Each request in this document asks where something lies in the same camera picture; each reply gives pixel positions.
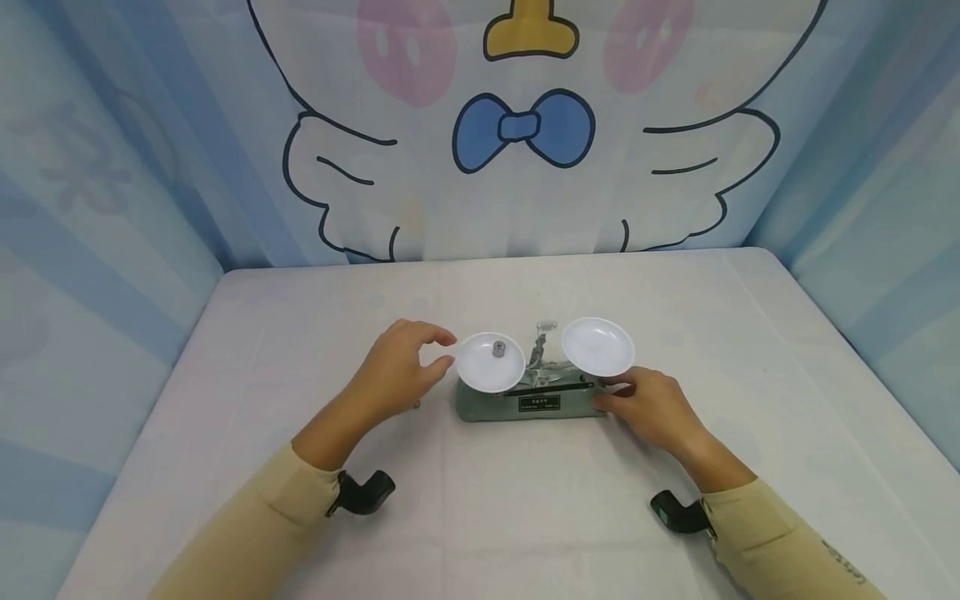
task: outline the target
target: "right hand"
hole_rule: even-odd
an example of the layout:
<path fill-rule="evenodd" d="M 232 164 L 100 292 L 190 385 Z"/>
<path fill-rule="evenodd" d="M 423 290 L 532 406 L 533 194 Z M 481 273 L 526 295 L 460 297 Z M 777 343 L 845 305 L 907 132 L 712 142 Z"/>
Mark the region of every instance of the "right hand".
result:
<path fill-rule="evenodd" d="M 659 371 L 632 367 L 606 385 L 627 384 L 611 395 L 593 397 L 593 406 L 626 421 L 644 442 L 674 456 L 709 436 L 680 389 L 680 383 Z"/>

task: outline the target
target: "fabric wall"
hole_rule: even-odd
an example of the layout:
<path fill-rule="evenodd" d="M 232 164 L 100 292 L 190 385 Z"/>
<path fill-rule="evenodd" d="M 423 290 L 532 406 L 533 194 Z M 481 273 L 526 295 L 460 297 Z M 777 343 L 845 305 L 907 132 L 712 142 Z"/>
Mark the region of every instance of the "fabric wall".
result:
<path fill-rule="evenodd" d="M 148 142 L 179 158 L 211 248 L 290 266 L 735 246 L 888 4 L 70 10 L 106 10 L 123 50 L 83 27 L 80 43 L 142 74 L 146 129 L 165 136 Z"/>
<path fill-rule="evenodd" d="M 0 0 L 5 600 L 56 594 L 222 274 L 40 8 Z"/>
<path fill-rule="evenodd" d="M 960 4 L 902 2 L 748 243 L 960 468 Z"/>

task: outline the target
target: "white table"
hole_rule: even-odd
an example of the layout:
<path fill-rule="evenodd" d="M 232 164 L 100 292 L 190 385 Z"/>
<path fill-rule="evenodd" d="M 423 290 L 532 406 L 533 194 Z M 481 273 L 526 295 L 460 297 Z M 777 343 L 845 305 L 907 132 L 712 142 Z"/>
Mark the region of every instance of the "white table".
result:
<path fill-rule="evenodd" d="M 142 598 L 202 523 L 399 317 L 533 343 L 595 315 L 891 598 L 960 596 L 960 476 L 766 251 L 239 271 L 217 287 L 60 591 Z M 432 360 L 439 350 L 423 353 Z M 557 358 L 559 334 L 548 342 Z M 338 514 L 286 598 L 736 597 L 703 537 L 647 507 L 695 495 L 613 420 L 460 422 L 451 373 L 348 462 L 396 492 Z"/>

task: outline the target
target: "pink cheek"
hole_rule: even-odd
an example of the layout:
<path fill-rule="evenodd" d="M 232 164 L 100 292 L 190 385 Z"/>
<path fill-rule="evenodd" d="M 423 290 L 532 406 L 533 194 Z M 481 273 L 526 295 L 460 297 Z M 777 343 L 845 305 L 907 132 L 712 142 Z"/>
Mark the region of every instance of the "pink cheek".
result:
<path fill-rule="evenodd" d="M 357 46 L 380 89 L 412 107 L 440 100 L 453 79 L 457 39 L 440 0 L 360 0 Z"/>
<path fill-rule="evenodd" d="M 603 49 L 607 82 L 618 92 L 647 89 L 680 52 L 694 0 L 630 0 L 613 20 Z"/>

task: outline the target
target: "black wrist strap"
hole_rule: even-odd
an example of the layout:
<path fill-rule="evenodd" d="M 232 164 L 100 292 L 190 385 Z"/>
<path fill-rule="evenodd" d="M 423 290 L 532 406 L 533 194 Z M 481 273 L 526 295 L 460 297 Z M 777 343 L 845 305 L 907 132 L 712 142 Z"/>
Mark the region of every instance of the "black wrist strap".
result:
<path fill-rule="evenodd" d="M 340 495 L 333 501 L 327 516 L 333 515 L 338 508 L 355 515 L 372 515 L 380 508 L 391 493 L 396 490 L 394 480 L 382 470 L 374 473 L 367 483 L 358 484 L 345 470 L 337 475 L 340 482 Z"/>

